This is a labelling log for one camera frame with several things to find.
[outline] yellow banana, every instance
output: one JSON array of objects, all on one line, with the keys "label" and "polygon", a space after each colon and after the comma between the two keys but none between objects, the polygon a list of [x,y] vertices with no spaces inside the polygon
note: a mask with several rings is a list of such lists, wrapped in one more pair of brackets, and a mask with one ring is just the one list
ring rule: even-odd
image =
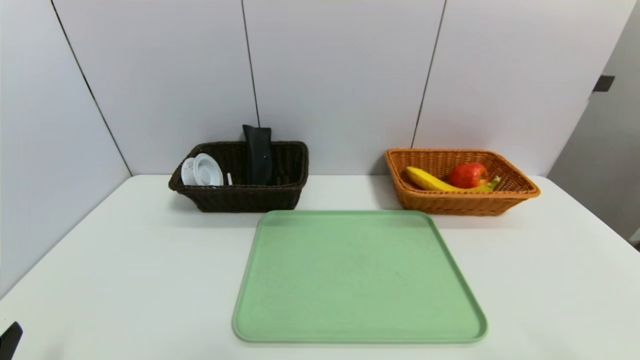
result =
[{"label": "yellow banana", "polygon": [[437,192],[492,192],[493,188],[495,188],[495,186],[500,182],[500,177],[496,176],[486,185],[477,186],[471,189],[462,189],[449,185],[428,172],[416,167],[406,167],[406,173],[409,175],[409,178],[421,188]]}]

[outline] white plate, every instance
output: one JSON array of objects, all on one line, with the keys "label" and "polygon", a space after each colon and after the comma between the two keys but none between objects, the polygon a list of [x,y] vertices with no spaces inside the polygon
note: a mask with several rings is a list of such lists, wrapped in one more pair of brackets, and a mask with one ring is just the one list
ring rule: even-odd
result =
[{"label": "white plate", "polygon": [[193,176],[200,186],[222,186],[225,184],[220,166],[207,154],[198,154],[193,160]]}]

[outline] basket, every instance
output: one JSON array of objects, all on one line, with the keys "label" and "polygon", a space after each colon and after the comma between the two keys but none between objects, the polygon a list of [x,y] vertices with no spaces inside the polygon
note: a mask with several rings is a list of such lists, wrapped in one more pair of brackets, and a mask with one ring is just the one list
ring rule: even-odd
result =
[{"label": "basket", "polygon": [[[447,215],[500,215],[524,200],[540,195],[540,189],[507,159],[486,150],[390,149],[385,154],[396,195],[405,209]],[[409,179],[405,169],[417,167],[446,180],[454,167],[464,163],[486,166],[489,178],[502,179],[492,192],[426,191]]]},{"label": "basket", "polygon": [[246,179],[245,142],[203,143],[191,150],[187,158],[203,152],[216,160],[223,174],[231,174],[233,185],[186,186],[180,174],[182,163],[169,180],[171,190],[191,199],[203,212],[264,213],[291,210],[296,207],[307,182],[309,154],[302,142],[271,143],[274,185],[243,184]]}]

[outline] red apple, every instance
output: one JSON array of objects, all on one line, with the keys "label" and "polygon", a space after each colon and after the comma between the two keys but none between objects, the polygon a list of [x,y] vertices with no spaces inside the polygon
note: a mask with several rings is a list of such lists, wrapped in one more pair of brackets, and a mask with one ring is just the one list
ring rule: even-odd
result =
[{"label": "red apple", "polygon": [[480,163],[458,165],[449,175],[449,182],[458,188],[469,189],[489,183],[489,173]]}]

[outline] table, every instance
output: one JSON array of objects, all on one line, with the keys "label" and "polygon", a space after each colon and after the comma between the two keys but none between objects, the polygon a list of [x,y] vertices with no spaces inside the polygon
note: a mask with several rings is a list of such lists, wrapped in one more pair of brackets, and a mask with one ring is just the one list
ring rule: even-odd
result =
[{"label": "table", "polygon": [[[15,360],[638,359],[640,254],[548,179],[499,217],[433,216],[488,319],[467,345],[289,345],[231,318],[261,214],[205,214],[136,176],[0,300]],[[310,176],[298,209],[399,209],[386,176]]]}]

